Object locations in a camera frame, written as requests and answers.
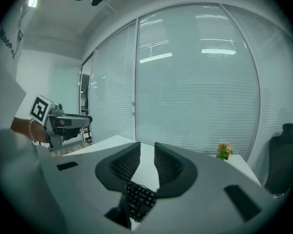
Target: black keyboard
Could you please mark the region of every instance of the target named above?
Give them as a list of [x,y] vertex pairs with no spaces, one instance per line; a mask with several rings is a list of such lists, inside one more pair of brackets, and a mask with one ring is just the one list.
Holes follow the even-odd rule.
[[129,216],[141,222],[156,203],[155,192],[131,181],[126,194]]

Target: chair backrest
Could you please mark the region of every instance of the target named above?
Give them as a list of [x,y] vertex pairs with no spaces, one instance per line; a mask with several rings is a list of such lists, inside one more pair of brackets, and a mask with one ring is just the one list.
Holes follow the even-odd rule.
[[283,125],[280,137],[269,142],[269,175],[265,185],[272,194],[285,193],[293,179],[293,124]]
[[97,164],[95,174],[107,189],[126,192],[127,183],[130,182],[140,164],[140,147],[140,142],[133,143]]
[[197,169],[192,161],[160,143],[154,144],[154,165],[160,182],[157,198],[180,196],[197,178]]

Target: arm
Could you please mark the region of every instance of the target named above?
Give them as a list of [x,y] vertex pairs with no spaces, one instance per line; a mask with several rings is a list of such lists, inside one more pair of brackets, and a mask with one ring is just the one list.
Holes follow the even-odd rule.
[[[23,134],[27,136],[30,140],[33,140],[29,133],[29,122],[30,120],[28,119],[20,119],[15,117],[11,125],[11,130],[13,132]],[[43,126],[41,126],[38,122],[33,121],[33,123],[31,124],[31,132],[36,141],[48,143]]]

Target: window blinds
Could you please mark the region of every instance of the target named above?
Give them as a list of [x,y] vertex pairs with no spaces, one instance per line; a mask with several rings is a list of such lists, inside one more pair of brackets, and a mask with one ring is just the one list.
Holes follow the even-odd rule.
[[215,155],[230,142],[246,157],[259,89],[244,39],[217,5],[182,6],[140,19],[136,137]]
[[133,139],[134,36],[133,25],[95,51],[89,86],[94,143],[115,135]]
[[256,63],[260,84],[260,119],[248,164],[263,184],[269,168],[269,140],[293,123],[293,60],[284,33],[251,12],[226,6],[241,27]]

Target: white desk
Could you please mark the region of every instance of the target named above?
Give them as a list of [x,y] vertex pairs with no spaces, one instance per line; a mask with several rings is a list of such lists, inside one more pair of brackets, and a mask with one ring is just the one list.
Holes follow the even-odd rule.
[[[106,140],[103,140],[99,143],[96,143],[94,145],[88,146],[86,148],[80,149],[78,151],[72,152],[67,155],[91,153],[91,152],[95,152],[95,151],[99,151],[99,150],[103,150],[103,149],[107,149],[107,148],[111,148],[111,147],[115,147],[115,146],[119,146],[119,145],[123,145],[127,143],[134,143],[134,141],[131,139],[116,135]],[[229,163],[234,168],[236,168],[241,173],[243,173],[245,176],[249,177],[259,186],[261,186],[257,177],[251,170],[251,168],[247,165],[245,160],[240,155],[231,155],[229,159],[225,160],[224,162]],[[150,190],[154,192],[156,192],[160,188],[158,173],[154,165],[154,146],[141,143],[140,165],[131,180],[137,184],[146,186],[147,188],[149,188]],[[133,219],[130,219],[130,221],[131,221],[131,229],[134,231],[139,226],[139,223],[136,223]]]

